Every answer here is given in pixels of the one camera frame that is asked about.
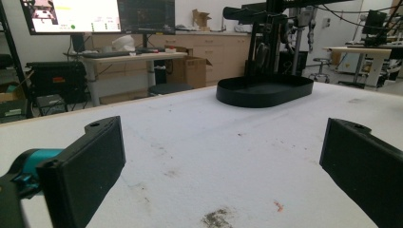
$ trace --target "black oval base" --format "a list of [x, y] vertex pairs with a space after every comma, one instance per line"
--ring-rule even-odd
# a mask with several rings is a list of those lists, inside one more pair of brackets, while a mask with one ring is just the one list
[[220, 80], [216, 98], [239, 107], [270, 107], [310, 95], [314, 81], [292, 75]]

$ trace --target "office chair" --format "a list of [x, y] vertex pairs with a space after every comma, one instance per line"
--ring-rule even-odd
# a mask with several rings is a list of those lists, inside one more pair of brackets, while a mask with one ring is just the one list
[[314, 77], [314, 80], [317, 81], [317, 78], [325, 77], [325, 83], [330, 83], [329, 74], [325, 74], [322, 72], [323, 65], [329, 65], [331, 63], [330, 59], [326, 58], [315, 58], [315, 62], [320, 62], [319, 72], [318, 73], [311, 73], [308, 78]]

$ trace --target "white table surface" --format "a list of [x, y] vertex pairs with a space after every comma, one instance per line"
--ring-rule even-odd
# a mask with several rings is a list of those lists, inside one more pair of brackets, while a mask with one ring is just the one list
[[[217, 227], [376, 227], [319, 158], [329, 117], [402, 149], [402, 97], [315, 83], [312, 95], [251, 109], [215, 94], [208, 87], [0, 124], [0, 173], [28, 149], [65, 148], [86, 124], [120, 115], [126, 165], [88, 227], [202, 228], [220, 210]], [[51, 227], [42, 196], [24, 207], [31, 227]]]

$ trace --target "stool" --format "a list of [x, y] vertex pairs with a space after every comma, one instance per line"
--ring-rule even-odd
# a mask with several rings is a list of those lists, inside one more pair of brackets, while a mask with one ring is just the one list
[[169, 93], [175, 93], [175, 92], [182, 92], [186, 90], [191, 90], [193, 89], [192, 86], [188, 84], [158, 84], [151, 86], [148, 89], [148, 95], [149, 96], [158, 96], [158, 95], [165, 95]]
[[327, 83], [327, 84], [330, 83], [329, 74], [323, 73], [322, 69], [323, 69], [323, 65], [329, 65], [331, 63], [331, 60], [325, 59], [325, 58], [315, 58], [314, 61], [320, 62], [319, 72], [310, 74], [308, 78], [311, 78], [312, 76], [314, 76], [314, 80], [317, 81], [317, 78], [325, 77], [326, 78], [325, 83]]

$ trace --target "computer monitor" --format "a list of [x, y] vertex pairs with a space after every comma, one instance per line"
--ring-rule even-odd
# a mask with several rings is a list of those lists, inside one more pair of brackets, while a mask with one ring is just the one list
[[117, 0], [122, 33], [175, 34], [175, 0]]
[[382, 29], [384, 29], [383, 24], [385, 23], [386, 16], [386, 12], [370, 10], [367, 20], [365, 21], [365, 26], [362, 29], [362, 33], [368, 35], [377, 35], [382, 31]]
[[20, 0], [31, 35], [121, 32], [117, 0]]

